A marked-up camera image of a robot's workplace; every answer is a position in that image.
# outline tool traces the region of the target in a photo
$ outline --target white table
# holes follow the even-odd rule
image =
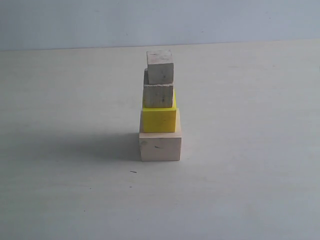
[[[139,161],[157,49],[174,58],[179,162]],[[319,53],[320,40],[0,52],[0,239],[318,240]]]

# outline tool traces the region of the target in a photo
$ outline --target yellow block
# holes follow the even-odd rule
[[[142,108],[144,133],[174,133],[176,131],[177,103],[173,91],[172,107]]]

